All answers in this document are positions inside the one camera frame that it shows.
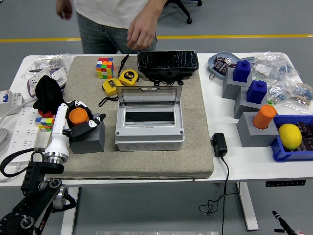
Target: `pen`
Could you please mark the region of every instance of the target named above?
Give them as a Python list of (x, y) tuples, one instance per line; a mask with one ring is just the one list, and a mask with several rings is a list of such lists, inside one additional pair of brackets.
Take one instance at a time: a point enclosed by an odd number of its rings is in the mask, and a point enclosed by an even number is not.
[(287, 222), (283, 220), (282, 217), (280, 217), (280, 215), (276, 211), (273, 211), (273, 215), (275, 216), (275, 218), (278, 220), (278, 222), (280, 223), (280, 225), (282, 226), (282, 228), (286, 231), (288, 235), (297, 235), (294, 232), (294, 230), (291, 229), (291, 227), (287, 224)]

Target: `orange cylinder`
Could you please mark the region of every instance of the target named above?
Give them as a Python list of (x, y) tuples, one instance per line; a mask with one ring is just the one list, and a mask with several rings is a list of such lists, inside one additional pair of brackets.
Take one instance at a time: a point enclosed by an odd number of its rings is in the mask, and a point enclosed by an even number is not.
[(260, 108), (256, 116), (254, 117), (253, 125), (256, 128), (264, 130), (268, 127), (269, 123), (273, 120), (276, 114), (277, 111), (273, 106), (265, 104)]
[(69, 113), (69, 120), (73, 126), (77, 126), (85, 121), (89, 121), (89, 117), (85, 109), (76, 108)]

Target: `gray floor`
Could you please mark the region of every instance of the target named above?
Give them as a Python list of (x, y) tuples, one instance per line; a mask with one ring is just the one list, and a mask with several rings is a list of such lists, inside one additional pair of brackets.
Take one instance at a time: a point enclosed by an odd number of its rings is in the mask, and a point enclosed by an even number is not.
[[(58, 19), (55, 1), (4, 0), (0, 3), (0, 39), (79, 37), (75, 16), (70, 22)], [(242, 35), (242, 34), (310, 34), (313, 33), (311, 0), (203, 0), (188, 1), (193, 23), (174, 4), (163, 10), (158, 35)], [(299, 71), (304, 83), (311, 78), (311, 38), (264, 39), (193, 39), (159, 40), (158, 50), (192, 49), (197, 52), (283, 52)], [(23, 58), (40, 54), (80, 54), (80, 42), (0, 43), (0, 90), (9, 89)], [(248, 183), (258, 219), (259, 231), (246, 232), (237, 195), (228, 196), (224, 234), (274, 234), (279, 228), (271, 211), (278, 211), (295, 229), (313, 232), (313, 181), (303, 187), (266, 188), (265, 182)], [(236, 191), (233, 183), (229, 192)], [(200, 204), (216, 199), (221, 185), (205, 183), (107, 185), (82, 188), (74, 234), (96, 231), (219, 231), (222, 210), (207, 217), (198, 211)], [(2, 188), (0, 217), (10, 212), (22, 198), (18, 188)], [(62, 213), (48, 221), (45, 235), (59, 234)]]

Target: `power adapter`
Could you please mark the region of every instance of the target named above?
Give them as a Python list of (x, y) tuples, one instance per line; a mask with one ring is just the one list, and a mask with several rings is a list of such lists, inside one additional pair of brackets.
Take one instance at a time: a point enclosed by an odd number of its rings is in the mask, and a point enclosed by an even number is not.
[(226, 155), (227, 145), (224, 133), (215, 133), (210, 141), (214, 149), (215, 157), (220, 158)]

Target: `blue cube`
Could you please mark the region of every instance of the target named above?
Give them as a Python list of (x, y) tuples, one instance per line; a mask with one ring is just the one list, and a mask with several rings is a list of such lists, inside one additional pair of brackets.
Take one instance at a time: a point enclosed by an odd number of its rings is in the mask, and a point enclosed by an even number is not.
[(246, 92), (246, 100), (250, 103), (261, 104), (268, 92), (267, 84), (264, 81), (252, 81)]
[(234, 70), (234, 81), (247, 82), (251, 72), (251, 64), (248, 60), (238, 61)]

